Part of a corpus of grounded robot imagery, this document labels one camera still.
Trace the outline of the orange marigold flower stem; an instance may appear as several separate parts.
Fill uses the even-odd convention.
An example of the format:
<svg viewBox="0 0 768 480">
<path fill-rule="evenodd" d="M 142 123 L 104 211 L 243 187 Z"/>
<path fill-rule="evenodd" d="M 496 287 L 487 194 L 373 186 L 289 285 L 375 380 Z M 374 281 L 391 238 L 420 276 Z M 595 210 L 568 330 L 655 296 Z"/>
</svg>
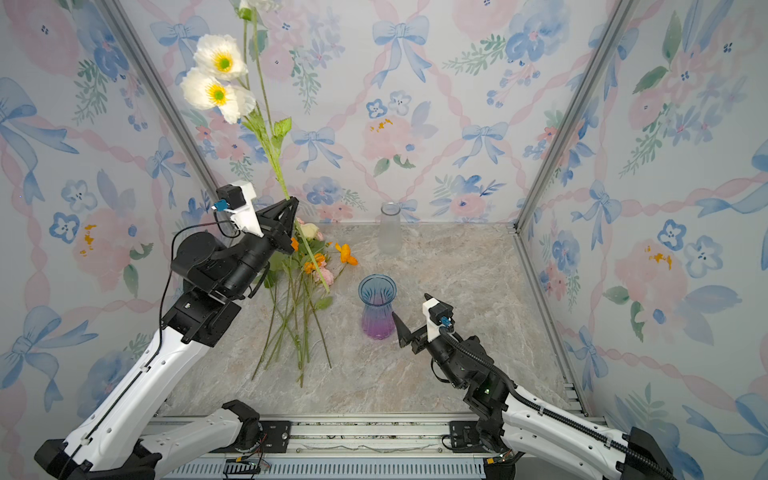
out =
<svg viewBox="0 0 768 480">
<path fill-rule="evenodd" d="M 310 361 L 308 306 L 306 274 L 303 267 L 304 244 L 297 238 L 291 239 L 292 250 L 275 253 L 270 265 L 262 275 L 264 281 L 260 287 L 269 292 L 271 313 L 267 327 L 266 340 L 258 357 L 251 379 L 262 371 L 276 365 L 282 352 L 293 348 L 293 355 L 298 369 L 297 382 L 304 384 L 305 370 Z"/>
</svg>

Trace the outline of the pink orange bud stem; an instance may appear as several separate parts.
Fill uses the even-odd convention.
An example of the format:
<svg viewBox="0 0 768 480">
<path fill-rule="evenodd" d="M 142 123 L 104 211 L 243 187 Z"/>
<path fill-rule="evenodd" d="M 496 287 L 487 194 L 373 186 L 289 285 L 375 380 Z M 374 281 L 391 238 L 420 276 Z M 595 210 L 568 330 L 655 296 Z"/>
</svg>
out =
<svg viewBox="0 0 768 480">
<path fill-rule="evenodd" d="M 332 303 L 326 271 L 317 269 L 317 260 L 325 260 L 322 254 L 298 253 L 298 273 L 294 277 L 295 310 L 294 327 L 296 330 L 295 346 L 297 349 L 298 383 L 301 387 L 306 382 L 308 366 L 315 358 L 314 350 L 319 349 L 320 360 L 332 366 L 325 332 L 320 322 L 320 314 Z"/>
</svg>

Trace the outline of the blue purple glass vase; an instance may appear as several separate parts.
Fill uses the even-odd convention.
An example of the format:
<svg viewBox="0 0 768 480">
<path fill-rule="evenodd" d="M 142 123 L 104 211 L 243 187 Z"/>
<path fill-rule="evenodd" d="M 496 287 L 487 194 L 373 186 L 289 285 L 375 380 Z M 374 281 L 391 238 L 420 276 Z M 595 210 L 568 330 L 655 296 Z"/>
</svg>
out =
<svg viewBox="0 0 768 480">
<path fill-rule="evenodd" d="M 387 275 L 371 274 L 359 284 L 363 303 L 361 328 L 370 338 L 384 340 L 395 331 L 392 304 L 397 295 L 396 283 Z"/>
</svg>

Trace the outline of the orange poppy flower stem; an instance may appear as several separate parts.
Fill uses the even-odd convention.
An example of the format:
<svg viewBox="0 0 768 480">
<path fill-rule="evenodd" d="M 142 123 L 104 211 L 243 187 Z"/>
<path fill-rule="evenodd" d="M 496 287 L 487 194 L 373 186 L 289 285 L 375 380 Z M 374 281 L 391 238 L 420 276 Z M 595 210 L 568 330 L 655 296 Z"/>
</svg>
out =
<svg viewBox="0 0 768 480">
<path fill-rule="evenodd" d="M 347 269 L 359 265 L 359 260 L 353 255 L 349 244 L 336 243 L 334 248 L 336 251 L 334 260 L 330 263 L 326 262 L 320 270 L 327 286 L 332 286 Z"/>
</svg>

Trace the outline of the white flower stem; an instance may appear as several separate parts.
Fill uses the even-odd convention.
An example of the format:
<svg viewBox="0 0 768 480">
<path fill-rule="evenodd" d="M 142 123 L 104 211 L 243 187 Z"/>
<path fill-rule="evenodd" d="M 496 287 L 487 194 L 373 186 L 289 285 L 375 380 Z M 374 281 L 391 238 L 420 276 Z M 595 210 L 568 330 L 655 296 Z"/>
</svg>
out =
<svg viewBox="0 0 768 480">
<path fill-rule="evenodd" d="M 278 1 L 241 1 L 235 8 L 243 22 L 241 41 L 199 31 L 185 53 L 189 69 L 176 83 L 198 119 L 205 112 L 215 115 L 197 129 L 199 153 L 235 163 L 268 163 L 284 199 L 290 200 L 280 157 L 292 119 L 272 118 L 260 52 L 261 17 L 280 7 Z"/>
</svg>

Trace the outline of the pink rose flower stem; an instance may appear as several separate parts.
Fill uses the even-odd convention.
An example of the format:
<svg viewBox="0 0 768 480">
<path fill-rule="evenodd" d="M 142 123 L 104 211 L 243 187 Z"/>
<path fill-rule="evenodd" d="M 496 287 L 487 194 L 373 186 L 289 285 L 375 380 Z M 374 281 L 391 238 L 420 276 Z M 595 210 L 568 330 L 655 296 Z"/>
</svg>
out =
<svg viewBox="0 0 768 480">
<path fill-rule="evenodd" d="M 315 266 L 326 263 L 326 243 L 319 227 L 299 219 L 294 224 L 294 246 L 296 255 L 306 270 L 314 270 Z"/>
</svg>

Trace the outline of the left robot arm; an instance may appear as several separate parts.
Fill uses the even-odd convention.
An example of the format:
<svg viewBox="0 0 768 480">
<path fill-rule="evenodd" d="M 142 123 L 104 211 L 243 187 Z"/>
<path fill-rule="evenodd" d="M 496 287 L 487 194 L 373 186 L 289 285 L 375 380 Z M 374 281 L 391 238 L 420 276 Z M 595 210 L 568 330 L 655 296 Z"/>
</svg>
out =
<svg viewBox="0 0 768 480">
<path fill-rule="evenodd" d="M 274 253 L 293 253 L 299 201 L 289 197 L 260 211 L 244 202 L 241 213 L 261 227 L 241 227 L 225 246 L 199 225 L 172 256 L 171 275 L 187 285 L 169 308 L 143 354 L 83 423 L 64 439 L 45 441 L 36 463 L 55 479 L 160 479 L 220 448 L 244 454 L 259 449 L 266 435 L 260 415 L 231 400 L 213 413 L 168 433 L 143 432 L 186 373 L 219 340 L 240 313 L 240 301 L 263 284 Z"/>
</svg>

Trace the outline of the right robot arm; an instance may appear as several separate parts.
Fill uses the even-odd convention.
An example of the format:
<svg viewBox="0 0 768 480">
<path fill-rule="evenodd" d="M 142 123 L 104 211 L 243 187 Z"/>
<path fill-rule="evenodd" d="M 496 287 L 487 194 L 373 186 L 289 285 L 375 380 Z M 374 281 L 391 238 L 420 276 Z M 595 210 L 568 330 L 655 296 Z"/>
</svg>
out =
<svg viewBox="0 0 768 480">
<path fill-rule="evenodd" d="M 580 479 L 671 479 L 655 438 L 624 433 L 571 414 L 532 394 L 495 365 L 476 336 L 455 330 L 451 305 L 427 295 L 424 324 L 410 330 L 392 317 L 400 347 L 429 353 L 437 378 L 463 391 L 481 445 L 506 462 L 532 455 Z"/>
</svg>

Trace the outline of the clear frosted glass vase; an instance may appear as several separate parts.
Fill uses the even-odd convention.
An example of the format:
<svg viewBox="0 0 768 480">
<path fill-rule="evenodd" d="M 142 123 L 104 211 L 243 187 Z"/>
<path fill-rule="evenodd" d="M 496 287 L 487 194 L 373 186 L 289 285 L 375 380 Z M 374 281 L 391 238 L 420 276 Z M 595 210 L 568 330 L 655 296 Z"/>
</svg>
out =
<svg viewBox="0 0 768 480">
<path fill-rule="evenodd" d="M 401 207 L 396 202 L 386 202 L 382 204 L 380 213 L 379 249 L 384 254 L 396 255 L 402 245 Z"/>
</svg>

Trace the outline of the cream rose flower stem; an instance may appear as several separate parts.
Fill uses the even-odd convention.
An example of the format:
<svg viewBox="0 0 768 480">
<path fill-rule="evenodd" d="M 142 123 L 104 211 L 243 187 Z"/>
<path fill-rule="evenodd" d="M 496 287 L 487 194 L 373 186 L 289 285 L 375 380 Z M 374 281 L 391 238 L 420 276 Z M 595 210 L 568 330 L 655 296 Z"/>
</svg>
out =
<svg viewBox="0 0 768 480">
<path fill-rule="evenodd" d="M 296 348 L 298 366 L 303 368 L 310 353 L 310 322 L 323 307 L 325 285 L 319 267 L 325 265 L 319 228 L 312 223 L 296 224 L 292 238 L 294 253 L 287 260 L 289 286 L 288 326 Z"/>
</svg>

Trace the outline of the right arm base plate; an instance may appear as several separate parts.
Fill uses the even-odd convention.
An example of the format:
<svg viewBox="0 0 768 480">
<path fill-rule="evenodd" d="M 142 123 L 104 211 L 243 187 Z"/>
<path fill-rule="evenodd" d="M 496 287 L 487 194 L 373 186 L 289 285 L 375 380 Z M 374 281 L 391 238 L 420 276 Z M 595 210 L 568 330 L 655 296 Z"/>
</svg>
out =
<svg viewBox="0 0 768 480">
<path fill-rule="evenodd" d="M 448 423 L 447 446 L 455 453 L 496 453 L 494 437 L 478 421 L 454 420 Z"/>
</svg>

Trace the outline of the aluminium front rail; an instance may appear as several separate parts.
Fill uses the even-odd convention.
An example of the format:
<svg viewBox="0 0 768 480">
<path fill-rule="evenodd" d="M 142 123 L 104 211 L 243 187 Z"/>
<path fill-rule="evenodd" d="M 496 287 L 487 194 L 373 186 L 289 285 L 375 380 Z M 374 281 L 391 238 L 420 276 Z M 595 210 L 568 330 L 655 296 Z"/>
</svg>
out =
<svg viewBox="0 0 768 480">
<path fill-rule="evenodd" d="M 169 473 L 171 479 L 568 479 L 525 455 L 490 465 L 490 453 L 455 453 L 448 423 L 470 413 L 267 415 L 293 426 L 286 453 L 207 453 Z"/>
</svg>

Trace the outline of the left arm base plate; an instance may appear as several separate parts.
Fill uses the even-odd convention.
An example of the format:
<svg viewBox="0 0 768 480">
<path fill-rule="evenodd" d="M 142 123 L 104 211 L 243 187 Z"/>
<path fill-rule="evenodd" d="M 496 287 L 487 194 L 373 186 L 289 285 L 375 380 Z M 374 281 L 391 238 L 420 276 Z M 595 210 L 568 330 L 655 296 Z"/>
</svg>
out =
<svg viewBox="0 0 768 480">
<path fill-rule="evenodd" d="M 213 450 L 213 453 L 286 453 L 293 424 L 287 420 L 260 421 L 254 433 L 240 435 L 228 446 Z"/>
</svg>

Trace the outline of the corner aluminium post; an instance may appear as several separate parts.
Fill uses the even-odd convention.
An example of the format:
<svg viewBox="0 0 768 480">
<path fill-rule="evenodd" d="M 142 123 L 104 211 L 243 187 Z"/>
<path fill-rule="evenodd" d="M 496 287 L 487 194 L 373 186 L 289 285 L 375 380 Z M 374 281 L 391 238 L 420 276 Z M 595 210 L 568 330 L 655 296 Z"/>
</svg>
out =
<svg viewBox="0 0 768 480">
<path fill-rule="evenodd" d="M 96 7 L 104 16 L 129 60 L 138 70 L 155 106 L 161 112 L 170 132 L 175 136 L 201 185 L 214 197 L 218 187 L 216 179 L 200 154 L 176 102 L 162 81 L 160 72 L 150 58 L 122 4 L 113 0 L 97 1 Z"/>
<path fill-rule="evenodd" d="M 514 232 L 520 236 L 524 233 L 528 225 L 532 223 L 537 202 L 543 194 L 548 183 L 549 176 L 557 167 L 560 155 L 564 152 L 566 143 L 571 135 L 577 130 L 581 116 L 587 108 L 592 94 L 596 88 L 596 83 L 602 73 L 606 70 L 609 60 L 614 54 L 615 47 L 618 45 L 620 37 L 627 28 L 629 17 L 631 16 L 636 1 L 621 0 L 617 1 L 612 14 L 608 17 L 601 35 L 598 37 L 597 47 L 594 49 L 589 62 L 586 65 L 583 77 L 574 91 L 563 122 L 555 136 L 549 152 L 545 155 L 543 163 L 536 176 L 532 187 L 526 196 L 524 207 L 521 209 L 518 219 L 514 223 Z"/>
</svg>

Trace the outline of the right corner aluminium post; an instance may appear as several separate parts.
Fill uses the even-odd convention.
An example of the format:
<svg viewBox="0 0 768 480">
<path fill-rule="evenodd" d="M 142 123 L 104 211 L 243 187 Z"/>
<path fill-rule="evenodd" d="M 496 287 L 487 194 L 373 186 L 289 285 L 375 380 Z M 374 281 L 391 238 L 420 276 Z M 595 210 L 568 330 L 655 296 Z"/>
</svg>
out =
<svg viewBox="0 0 768 480">
<path fill-rule="evenodd" d="M 609 60 L 614 54 L 615 47 L 618 45 L 620 37 L 627 28 L 629 17 L 631 16 L 636 1 L 621 0 L 617 1 L 612 14 L 608 17 L 601 35 L 598 37 L 597 47 L 594 49 L 589 62 L 586 65 L 583 77 L 574 91 L 563 122 L 555 136 L 549 152 L 545 155 L 543 163 L 536 176 L 532 187 L 526 196 L 524 207 L 521 209 L 518 219 L 514 223 L 514 232 L 520 236 L 524 233 L 528 225 L 532 223 L 537 202 L 543 194 L 548 183 L 549 176 L 557 167 L 560 155 L 564 152 L 566 143 L 571 135 L 577 130 L 581 116 L 587 108 L 592 94 L 596 88 L 596 83 L 602 73 L 606 70 Z"/>
</svg>

